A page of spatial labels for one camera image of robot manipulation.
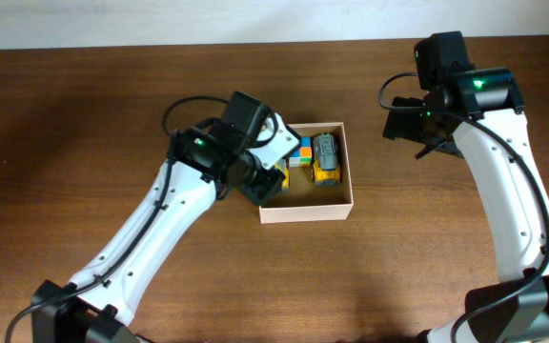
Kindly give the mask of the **yellow grey toy truck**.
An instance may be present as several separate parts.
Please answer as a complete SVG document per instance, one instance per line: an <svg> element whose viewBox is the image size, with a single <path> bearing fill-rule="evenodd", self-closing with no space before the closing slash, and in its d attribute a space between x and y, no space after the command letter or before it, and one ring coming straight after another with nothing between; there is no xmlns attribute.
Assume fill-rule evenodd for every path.
<svg viewBox="0 0 549 343"><path fill-rule="evenodd" d="M275 165L283 174L284 178L281 183L281 190L287 192L290 188L290 172L286 159L280 159Z"/></svg>

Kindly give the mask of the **colourful puzzle cube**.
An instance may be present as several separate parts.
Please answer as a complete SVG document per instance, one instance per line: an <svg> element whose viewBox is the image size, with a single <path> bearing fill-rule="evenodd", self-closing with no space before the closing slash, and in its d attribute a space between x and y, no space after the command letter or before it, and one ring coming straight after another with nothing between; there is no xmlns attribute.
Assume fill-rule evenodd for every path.
<svg viewBox="0 0 549 343"><path fill-rule="evenodd" d="M309 167L313 161L312 138L302 137L300 146L289 157L290 168Z"/></svg>

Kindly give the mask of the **yellow grey toy loader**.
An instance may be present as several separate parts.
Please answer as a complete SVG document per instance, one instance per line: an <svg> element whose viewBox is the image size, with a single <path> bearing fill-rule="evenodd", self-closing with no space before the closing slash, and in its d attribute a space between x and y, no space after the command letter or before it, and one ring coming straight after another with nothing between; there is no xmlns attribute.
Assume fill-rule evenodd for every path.
<svg viewBox="0 0 549 343"><path fill-rule="evenodd" d="M341 182L336 138L330 133L318 135L313 140L313 179L318 186L333 186Z"/></svg>

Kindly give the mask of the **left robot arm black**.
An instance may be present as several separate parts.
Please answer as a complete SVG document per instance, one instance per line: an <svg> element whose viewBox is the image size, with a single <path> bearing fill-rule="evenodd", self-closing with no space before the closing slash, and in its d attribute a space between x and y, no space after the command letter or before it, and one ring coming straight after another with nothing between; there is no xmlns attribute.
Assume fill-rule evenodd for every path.
<svg viewBox="0 0 549 343"><path fill-rule="evenodd" d="M169 134L152 188L107 246L67 285L45 281L25 313L35 342L143 342L129 326L187 229L237 189L257 206L282 186L276 163L300 136L265 103L236 91L221 117Z"/></svg>

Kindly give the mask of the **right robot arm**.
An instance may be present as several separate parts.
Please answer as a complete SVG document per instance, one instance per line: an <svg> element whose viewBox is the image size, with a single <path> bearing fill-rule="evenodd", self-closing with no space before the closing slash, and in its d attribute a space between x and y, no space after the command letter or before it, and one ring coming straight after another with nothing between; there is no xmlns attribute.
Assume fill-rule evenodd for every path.
<svg viewBox="0 0 549 343"><path fill-rule="evenodd" d="M466 161L494 242L498 283L469 291L463 314L421 342L549 339L549 199L530 147L525 104L505 68L479 70L458 31L414 47L422 98L387 104L384 136Z"/></svg>

